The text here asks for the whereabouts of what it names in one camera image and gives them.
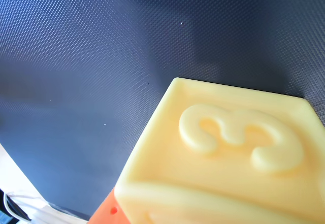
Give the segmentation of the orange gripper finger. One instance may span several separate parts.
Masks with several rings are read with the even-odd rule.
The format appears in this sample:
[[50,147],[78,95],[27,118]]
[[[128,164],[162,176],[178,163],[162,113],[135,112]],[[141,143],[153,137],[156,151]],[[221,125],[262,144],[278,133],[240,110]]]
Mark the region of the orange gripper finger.
[[88,221],[89,224],[130,224],[125,213],[117,203],[113,188],[99,208]]

